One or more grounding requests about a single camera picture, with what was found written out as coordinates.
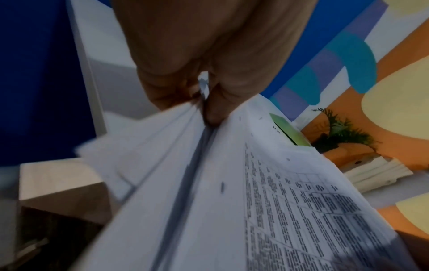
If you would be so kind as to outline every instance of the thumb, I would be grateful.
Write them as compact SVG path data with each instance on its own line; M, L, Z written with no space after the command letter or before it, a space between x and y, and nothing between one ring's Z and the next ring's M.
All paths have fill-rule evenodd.
M204 119L211 126L219 126L234 109L255 94L232 93L217 84L210 90L210 94L204 104Z

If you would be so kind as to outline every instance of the orange wall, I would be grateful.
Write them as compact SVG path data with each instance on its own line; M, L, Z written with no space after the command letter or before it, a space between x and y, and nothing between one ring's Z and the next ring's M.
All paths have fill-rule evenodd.
M428 55L429 20L426 20L377 63L377 82ZM412 170L428 168L429 141L392 133L374 124L362 111L361 102L363 96L364 94L359 94L350 87L328 108L332 109L340 117L350 119L355 128L361 128L372 135L379 142L377 143L377 152L379 154L398 158ZM310 141L314 141L321 131L326 129L326 121L325 115L320 114L302 132Z

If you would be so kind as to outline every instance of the green sticker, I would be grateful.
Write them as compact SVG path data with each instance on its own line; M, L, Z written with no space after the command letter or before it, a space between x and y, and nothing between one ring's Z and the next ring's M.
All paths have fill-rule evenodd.
M311 147L311 144L309 143L307 138L301 132L295 129L285 118L271 113L269 115L271 116L271 119L273 119L277 127L285 133L285 135L292 141L292 143L299 146Z

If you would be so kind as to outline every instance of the hand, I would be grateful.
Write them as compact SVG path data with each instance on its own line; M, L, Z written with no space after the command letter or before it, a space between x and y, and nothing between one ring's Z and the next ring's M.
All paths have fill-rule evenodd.
M113 0L137 73L160 109L190 100L209 72L204 117L218 125L263 91L317 0Z

